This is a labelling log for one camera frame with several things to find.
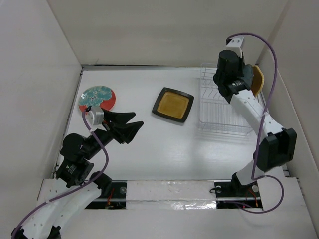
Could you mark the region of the woven bamboo square plate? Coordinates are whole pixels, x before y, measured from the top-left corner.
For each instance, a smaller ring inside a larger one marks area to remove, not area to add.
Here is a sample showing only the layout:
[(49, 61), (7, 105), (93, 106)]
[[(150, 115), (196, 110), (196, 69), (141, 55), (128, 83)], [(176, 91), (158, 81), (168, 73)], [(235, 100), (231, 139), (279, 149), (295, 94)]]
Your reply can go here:
[(264, 81), (265, 81), (265, 78), (259, 66), (257, 65), (253, 66), (253, 79), (252, 79), (251, 91), (254, 97), (257, 97), (258, 94), (261, 92), (264, 85)]

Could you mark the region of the brown black square plate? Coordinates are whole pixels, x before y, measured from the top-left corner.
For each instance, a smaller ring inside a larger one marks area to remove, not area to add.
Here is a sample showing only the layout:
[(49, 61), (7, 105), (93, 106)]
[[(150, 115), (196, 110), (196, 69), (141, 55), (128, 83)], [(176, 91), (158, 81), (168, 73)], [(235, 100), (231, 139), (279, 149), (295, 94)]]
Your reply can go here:
[(155, 101), (152, 113), (168, 120), (185, 123), (193, 101), (193, 95), (164, 87)]

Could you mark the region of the dark blue leaf-shaped plate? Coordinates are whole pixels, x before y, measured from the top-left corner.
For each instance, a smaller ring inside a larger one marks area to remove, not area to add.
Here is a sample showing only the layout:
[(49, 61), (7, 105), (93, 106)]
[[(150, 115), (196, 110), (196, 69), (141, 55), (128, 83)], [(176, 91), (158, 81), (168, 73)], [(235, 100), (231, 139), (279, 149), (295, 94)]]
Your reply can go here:
[(252, 86), (253, 77), (254, 77), (253, 66), (250, 64), (245, 65), (243, 68), (243, 74), (244, 74), (243, 80), (250, 88)]

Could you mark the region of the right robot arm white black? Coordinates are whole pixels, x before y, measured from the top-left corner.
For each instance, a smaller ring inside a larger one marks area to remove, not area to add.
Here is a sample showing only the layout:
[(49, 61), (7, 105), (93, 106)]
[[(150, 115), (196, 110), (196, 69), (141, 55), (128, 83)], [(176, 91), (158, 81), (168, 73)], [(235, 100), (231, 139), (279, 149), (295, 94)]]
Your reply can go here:
[(252, 161), (231, 178), (231, 192), (241, 196), (266, 172), (293, 159), (297, 134), (292, 128), (284, 128), (264, 111), (251, 90), (253, 67), (246, 65), (234, 51), (222, 50), (219, 53), (213, 81), (220, 95), (246, 120), (258, 137)]

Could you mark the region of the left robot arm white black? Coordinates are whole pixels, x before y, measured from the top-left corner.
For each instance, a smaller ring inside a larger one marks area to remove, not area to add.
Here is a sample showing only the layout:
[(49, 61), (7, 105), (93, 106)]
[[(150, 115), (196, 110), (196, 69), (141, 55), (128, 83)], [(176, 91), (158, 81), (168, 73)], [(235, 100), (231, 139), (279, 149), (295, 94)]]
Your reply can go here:
[(112, 179), (104, 171), (109, 163), (105, 149), (112, 140), (130, 143), (143, 121), (131, 122), (135, 112), (116, 113), (89, 106), (82, 112), (88, 137), (68, 134), (47, 199), (28, 213), (11, 233), (13, 239), (59, 239), (77, 214), (98, 197), (111, 193)]

